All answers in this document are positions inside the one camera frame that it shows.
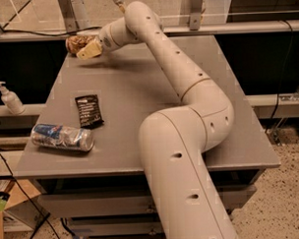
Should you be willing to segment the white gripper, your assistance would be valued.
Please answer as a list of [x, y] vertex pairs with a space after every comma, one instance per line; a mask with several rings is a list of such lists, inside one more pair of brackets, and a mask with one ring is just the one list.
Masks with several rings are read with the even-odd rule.
[[111, 52], [125, 45], [135, 44], [136, 42], [137, 38], [127, 28], [126, 21], [122, 17], [104, 26], [98, 34], [98, 40], [92, 39], [89, 42], [79, 42], [79, 52], [77, 56], [79, 59], [88, 60], [101, 55], [102, 50]]

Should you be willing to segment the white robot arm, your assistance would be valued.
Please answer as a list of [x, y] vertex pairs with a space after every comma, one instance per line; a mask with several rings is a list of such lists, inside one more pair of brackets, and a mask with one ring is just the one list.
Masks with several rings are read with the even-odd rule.
[[166, 239], [239, 239], [202, 158], [232, 129], [230, 99], [163, 33], [149, 6], [136, 1], [122, 11], [78, 57], [144, 42], [180, 98], [179, 106], [154, 112], [139, 129], [141, 163]]

